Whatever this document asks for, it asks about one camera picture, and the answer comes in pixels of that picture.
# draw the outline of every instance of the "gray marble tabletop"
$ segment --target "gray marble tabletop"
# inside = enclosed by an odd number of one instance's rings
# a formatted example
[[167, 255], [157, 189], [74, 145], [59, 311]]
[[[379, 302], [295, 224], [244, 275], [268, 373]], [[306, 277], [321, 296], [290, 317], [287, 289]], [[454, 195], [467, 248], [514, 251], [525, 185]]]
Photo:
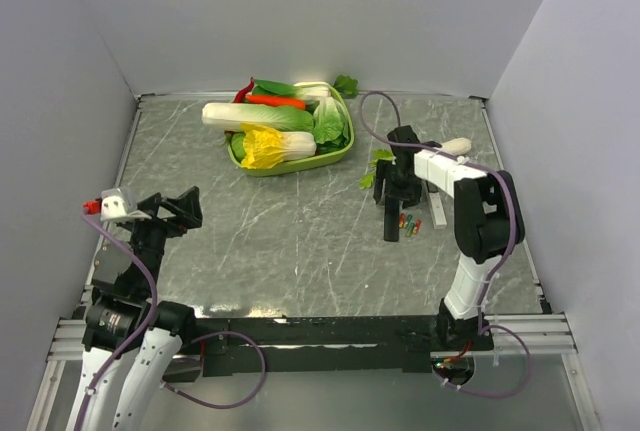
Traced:
[[[403, 124], [422, 141], [467, 137], [469, 157], [497, 167], [481, 103], [396, 96]], [[383, 210], [359, 188], [371, 152], [385, 148], [362, 128], [350, 103], [356, 144], [337, 164], [269, 178], [236, 168], [220, 131], [201, 122], [210, 101], [151, 98], [141, 116], [123, 185], [138, 198], [177, 196], [200, 187], [204, 223], [168, 241], [159, 278], [162, 299], [193, 306], [198, 316], [350, 316], [435, 314], [455, 274], [459, 251], [452, 203], [449, 226], [433, 229], [426, 202], [409, 210], [419, 234], [382, 240]], [[367, 119], [386, 134], [390, 105], [366, 103]], [[532, 273], [519, 246], [492, 285], [488, 311], [539, 313]]]

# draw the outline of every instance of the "yellow leafy vegetable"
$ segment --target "yellow leafy vegetable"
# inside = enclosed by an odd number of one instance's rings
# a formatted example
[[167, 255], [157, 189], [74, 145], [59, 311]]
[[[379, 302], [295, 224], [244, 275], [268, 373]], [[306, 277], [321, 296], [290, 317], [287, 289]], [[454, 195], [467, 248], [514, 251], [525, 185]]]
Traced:
[[308, 158], [316, 152], [311, 133], [304, 131], [280, 132], [268, 126], [242, 124], [246, 133], [243, 146], [246, 156], [243, 168], [269, 169], [283, 161]]

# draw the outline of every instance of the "white wall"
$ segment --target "white wall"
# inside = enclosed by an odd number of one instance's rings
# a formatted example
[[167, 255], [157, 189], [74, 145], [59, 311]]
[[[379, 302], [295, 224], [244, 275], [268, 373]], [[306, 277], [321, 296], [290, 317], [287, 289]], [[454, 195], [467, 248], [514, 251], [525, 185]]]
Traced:
[[640, 427], [640, 7], [544, 0], [489, 101], [606, 430]]
[[489, 96], [542, 0], [85, 0], [135, 93], [360, 78]]
[[135, 102], [78, 0], [0, 0], [0, 420], [26, 427], [97, 236]]

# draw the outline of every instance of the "basket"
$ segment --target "basket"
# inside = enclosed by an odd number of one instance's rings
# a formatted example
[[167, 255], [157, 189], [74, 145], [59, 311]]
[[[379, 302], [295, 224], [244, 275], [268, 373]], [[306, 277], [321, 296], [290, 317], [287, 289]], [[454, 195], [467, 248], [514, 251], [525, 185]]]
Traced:
[[321, 154], [319, 156], [311, 156], [309, 158], [296, 159], [295, 161], [285, 161], [283, 163], [276, 164], [273, 168], [270, 168], [270, 169], [242, 168], [240, 166], [240, 162], [236, 159], [236, 157], [233, 154], [233, 150], [231, 149], [231, 143], [228, 143], [227, 151], [229, 151], [229, 157], [231, 158], [231, 161], [233, 161], [233, 164], [241, 168], [249, 176], [256, 176], [256, 177], [277, 176], [279, 174], [295, 173], [298, 171], [304, 171], [305, 169], [313, 169], [313, 168], [319, 168], [321, 166], [327, 166], [329, 164], [337, 163], [342, 158], [344, 158], [344, 156], [347, 154], [347, 152], [349, 152], [349, 150], [353, 146], [353, 143], [355, 142], [353, 121], [351, 121], [351, 114], [348, 112], [349, 108], [342, 100], [342, 96], [340, 96], [340, 93], [338, 93], [330, 84], [323, 83], [323, 82], [299, 83], [299, 84], [296, 84], [296, 86], [300, 86], [303, 88], [309, 88], [312, 86], [326, 86], [329, 88], [329, 91], [331, 92], [331, 96], [333, 96], [336, 100], [338, 100], [344, 106], [344, 109], [347, 110], [347, 121], [349, 124], [349, 142], [343, 149], [339, 151], [334, 151], [333, 153]]

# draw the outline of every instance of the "red connector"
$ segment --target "red connector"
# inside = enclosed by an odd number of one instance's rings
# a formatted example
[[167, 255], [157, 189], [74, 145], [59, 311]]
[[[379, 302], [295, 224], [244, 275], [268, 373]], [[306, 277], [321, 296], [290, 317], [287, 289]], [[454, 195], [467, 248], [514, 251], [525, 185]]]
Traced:
[[102, 209], [102, 199], [94, 199], [93, 201], [87, 201], [82, 205], [87, 210], [87, 214], [100, 214]]

